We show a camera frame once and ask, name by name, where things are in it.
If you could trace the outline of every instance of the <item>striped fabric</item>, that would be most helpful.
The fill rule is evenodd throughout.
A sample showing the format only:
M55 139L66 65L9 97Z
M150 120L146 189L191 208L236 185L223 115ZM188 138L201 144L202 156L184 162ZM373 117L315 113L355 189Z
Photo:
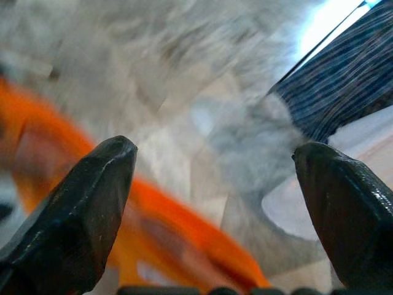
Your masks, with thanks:
M392 97L393 0L377 4L276 91L294 124L322 142Z

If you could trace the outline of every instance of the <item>blue striped fabric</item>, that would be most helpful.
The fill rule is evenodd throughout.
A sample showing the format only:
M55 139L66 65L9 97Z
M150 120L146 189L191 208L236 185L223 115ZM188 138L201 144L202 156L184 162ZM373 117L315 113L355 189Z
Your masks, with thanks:
M377 4L276 91L294 124L322 142L392 93L393 0Z

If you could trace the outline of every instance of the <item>blurry background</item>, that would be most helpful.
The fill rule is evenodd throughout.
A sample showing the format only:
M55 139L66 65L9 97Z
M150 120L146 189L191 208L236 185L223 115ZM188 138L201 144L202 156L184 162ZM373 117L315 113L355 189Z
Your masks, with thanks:
M265 95L360 2L3 0L0 53L56 67L55 81L6 74L97 142L129 137L139 175L235 238L272 284L327 292L339 282L319 241L285 233L260 205L292 175L304 142ZM0 223L4 243L24 215L6 174L1 184L14 208Z

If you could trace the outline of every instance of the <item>orange object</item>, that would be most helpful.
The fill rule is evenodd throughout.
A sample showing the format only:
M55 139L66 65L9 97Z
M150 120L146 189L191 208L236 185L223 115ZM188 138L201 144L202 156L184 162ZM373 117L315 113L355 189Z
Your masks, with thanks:
M0 165L28 212L93 149L91 140L32 93L0 80ZM240 293L269 283L230 237L135 177L108 260L120 285L187 285Z

